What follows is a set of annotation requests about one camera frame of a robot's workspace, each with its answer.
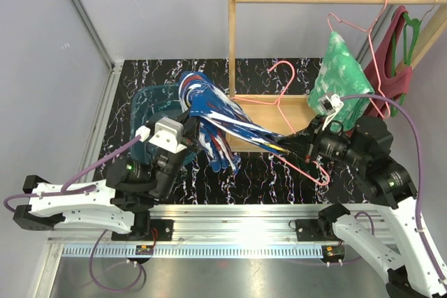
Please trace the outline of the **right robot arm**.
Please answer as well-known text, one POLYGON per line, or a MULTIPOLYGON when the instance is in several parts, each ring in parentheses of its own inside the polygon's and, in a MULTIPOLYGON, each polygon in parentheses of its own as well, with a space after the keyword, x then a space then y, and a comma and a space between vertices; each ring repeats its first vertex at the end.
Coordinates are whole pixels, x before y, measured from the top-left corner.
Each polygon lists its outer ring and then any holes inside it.
POLYGON ((446 263, 416 212, 418 192, 408 171, 390 155, 393 136, 386 123, 362 116, 351 136, 332 132, 317 116, 305 129, 278 141, 309 162, 317 156, 353 170, 361 192, 386 222, 398 248, 393 251, 362 228, 342 204, 320 210, 318 234, 350 245, 382 278, 389 297, 445 297, 446 263))

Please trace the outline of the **green tie-dye trousers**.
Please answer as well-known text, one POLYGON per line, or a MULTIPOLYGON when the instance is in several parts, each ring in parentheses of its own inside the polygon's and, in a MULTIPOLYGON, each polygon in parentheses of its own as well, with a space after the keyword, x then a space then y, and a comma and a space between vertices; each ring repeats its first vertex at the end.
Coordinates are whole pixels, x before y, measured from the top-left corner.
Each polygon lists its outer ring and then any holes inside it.
MULTIPOLYGON (((308 95, 307 104, 315 114, 327 114, 318 100, 328 93, 337 94, 340 97, 374 93, 360 64, 336 31, 330 34, 314 88, 308 95)), ((356 120, 364 114, 368 105, 369 101, 366 98, 346 100, 335 120, 342 123, 344 130, 349 131, 354 127, 356 120)))

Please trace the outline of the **blue patterned trousers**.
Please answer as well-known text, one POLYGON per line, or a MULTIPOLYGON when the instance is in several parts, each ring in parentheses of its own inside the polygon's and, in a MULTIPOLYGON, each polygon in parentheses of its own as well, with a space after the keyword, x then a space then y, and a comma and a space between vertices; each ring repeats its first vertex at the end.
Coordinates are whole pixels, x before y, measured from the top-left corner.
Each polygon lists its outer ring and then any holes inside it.
POLYGON ((240 157, 226 140, 230 134, 274 154, 286 153, 282 135, 255 124, 202 72, 185 71, 179 79, 179 101, 184 112, 198 120, 198 142, 214 172, 239 170, 240 157))

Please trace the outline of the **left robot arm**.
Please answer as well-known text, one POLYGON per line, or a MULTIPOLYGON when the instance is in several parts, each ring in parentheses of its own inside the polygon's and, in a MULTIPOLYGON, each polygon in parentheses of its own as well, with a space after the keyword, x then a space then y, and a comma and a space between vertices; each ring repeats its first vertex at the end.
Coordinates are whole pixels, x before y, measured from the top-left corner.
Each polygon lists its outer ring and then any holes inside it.
POLYGON ((135 137, 62 185, 37 175, 3 205, 23 230, 61 225, 108 230, 121 241, 156 238, 150 209, 166 201, 190 151, 196 120, 188 112, 147 122, 135 137))

